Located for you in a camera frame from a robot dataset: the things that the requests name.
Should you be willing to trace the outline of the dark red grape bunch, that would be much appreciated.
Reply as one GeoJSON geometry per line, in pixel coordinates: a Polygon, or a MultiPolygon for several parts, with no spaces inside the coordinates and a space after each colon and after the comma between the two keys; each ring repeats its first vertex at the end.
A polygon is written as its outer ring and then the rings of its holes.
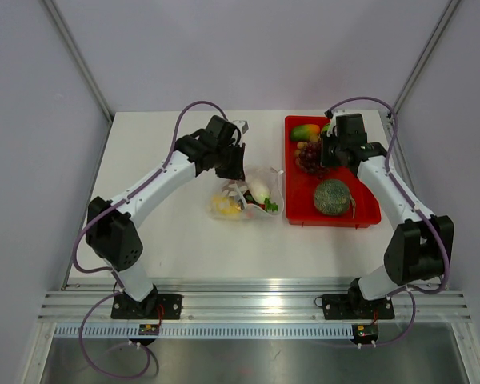
{"type": "Polygon", "coordinates": [[[295,164],[305,174],[323,179],[328,169],[321,165],[321,143],[299,142],[294,152],[295,164]]]}

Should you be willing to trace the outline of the yellow mango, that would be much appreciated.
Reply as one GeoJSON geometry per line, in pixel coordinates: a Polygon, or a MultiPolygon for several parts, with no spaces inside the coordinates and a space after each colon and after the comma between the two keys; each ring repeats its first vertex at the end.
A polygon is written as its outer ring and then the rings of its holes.
{"type": "Polygon", "coordinates": [[[209,212],[212,216],[221,219],[240,218],[241,204],[229,196],[214,195],[209,204],[209,212]]]}

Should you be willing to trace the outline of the white garlic bulb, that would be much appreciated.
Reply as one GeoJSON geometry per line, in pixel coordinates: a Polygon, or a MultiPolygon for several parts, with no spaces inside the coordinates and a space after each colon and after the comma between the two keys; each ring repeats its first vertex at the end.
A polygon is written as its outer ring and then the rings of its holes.
{"type": "Polygon", "coordinates": [[[264,204],[265,200],[270,198],[270,189],[263,180],[259,178],[251,178],[247,182],[247,185],[253,199],[258,204],[264,204]]]}

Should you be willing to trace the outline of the clear zip top bag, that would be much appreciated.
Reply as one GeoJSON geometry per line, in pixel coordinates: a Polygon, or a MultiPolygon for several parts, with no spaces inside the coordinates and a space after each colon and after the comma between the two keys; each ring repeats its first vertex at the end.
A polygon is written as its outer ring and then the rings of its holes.
{"type": "Polygon", "coordinates": [[[215,219],[259,220],[279,216],[285,207],[283,170],[248,166],[246,179],[220,180],[206,201],[206,212],[215,219]]]}

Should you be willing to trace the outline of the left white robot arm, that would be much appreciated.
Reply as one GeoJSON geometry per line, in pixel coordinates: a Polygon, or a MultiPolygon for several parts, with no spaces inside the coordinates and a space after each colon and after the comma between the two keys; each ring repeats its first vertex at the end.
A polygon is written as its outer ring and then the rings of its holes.
{"type": "Polygon", "coordinates": [[[160,294],[140,263],[141,225],[166,198],[201,173],[213,170],[226,180],[244,180],[245,120],[213,116],[205,128],[173,141],[170,154],[152,173],[111,200],[88,205],[86,244],[111,268],[118,292],[113,319],[178,319],[182,296],[160,294]]]}

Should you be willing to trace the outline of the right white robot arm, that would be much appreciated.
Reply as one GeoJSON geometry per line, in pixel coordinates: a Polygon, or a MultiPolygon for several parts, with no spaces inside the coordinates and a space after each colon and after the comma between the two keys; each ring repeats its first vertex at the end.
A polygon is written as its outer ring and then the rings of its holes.
{"type": "Polygon", "coordinates": [[[344,294],[324,294],[327,320],[392,319],[392,297],[416,289],[418,281],[440,278],[444,290],[450,272],[454,224],[422,205],[391,168],[390,154],[369,142],[361,114],[328,110],[330,126],[322,133],[321,164],[344,166],[377,199],[394,230],[382,265],[350,284],[344,294]]]}

